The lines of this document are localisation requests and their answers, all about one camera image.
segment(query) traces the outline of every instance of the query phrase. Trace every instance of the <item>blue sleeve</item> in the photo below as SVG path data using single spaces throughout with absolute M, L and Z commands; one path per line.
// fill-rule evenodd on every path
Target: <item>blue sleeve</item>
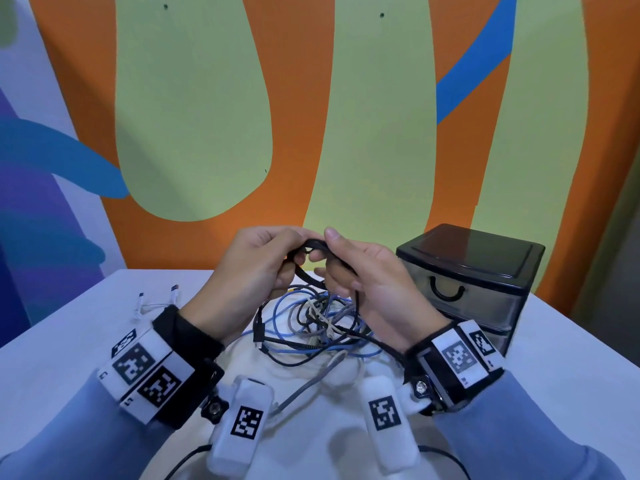
M 34 439 L 0 461 L 0 478 L 138 480 L 172 432 L 124 412 L 92 376 Z
M 624 480 L 603 453 L 556 428 L 510 372 L 433 420 L 474 480 Z

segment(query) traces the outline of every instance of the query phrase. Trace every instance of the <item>person's left hand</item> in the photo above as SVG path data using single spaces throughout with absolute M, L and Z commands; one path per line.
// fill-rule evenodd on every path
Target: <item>person's left hand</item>
M 279 298 L 293 281 L 295 266 L 287 253 L 308 239 L 322 239 L 301 227 L 240 229 L 215 272 L 180 309 L 180 315 L 225 346 L 237 339 L 268 299 Z M 295 261 L 305 262 L 299 253 Z

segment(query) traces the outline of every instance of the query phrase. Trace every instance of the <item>hand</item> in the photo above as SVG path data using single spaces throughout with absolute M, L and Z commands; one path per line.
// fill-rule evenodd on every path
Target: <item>hand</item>
M 293 281 L 295 266 L 287 253 L 320 234 L 300 227 L 241 229 L 215 272 L 180 315 L 214 339 L 229 345 L 268 299 L 279 298 Z M 295 262 L 302 265 L 305 254 Z
M 316 268 L 327 288 L 340 296 L 355 297 L 360 292 L 360 314 L 364 322 L 384 343 L 399 352 L 448 325 L 418 291 L 406 268 L 393 251 L 380 244 L 350 241 L 327 227 L 324 240 L 335 256 L 348 263 L 353 274 L 329 257 L 326 268 Z M 313 251 L 311 261 L 320 261 L 320 251 Z

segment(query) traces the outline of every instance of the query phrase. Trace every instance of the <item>drawer handle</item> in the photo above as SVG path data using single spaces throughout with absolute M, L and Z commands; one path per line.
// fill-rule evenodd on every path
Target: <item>drawer handle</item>
M 436 295 L 439 299 L 441 299 L 443 301 L 448 301 L 448 302 L 457 301 L 460 298 L 462 298 L 462 295 L 465 292 L 465 287 L 464 286 L 460 286 L 460 288 L 458 288 L 458 292 L 455 295 L 453 295 L 453 296 L 443 295 L 436 288 L 436 277 L 435 276 L 429 276 L 429 284 L 431 284 L 431 291 L 433 291 L 433 294 Z

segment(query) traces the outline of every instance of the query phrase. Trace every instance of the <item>plastic drawer unit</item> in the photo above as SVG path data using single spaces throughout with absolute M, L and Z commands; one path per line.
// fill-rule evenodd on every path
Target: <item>plastic drawer unit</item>
M 418 289 L 454 320 L 475 320 L 507 352 L 542 244 L 441 224 L 396 249 Z

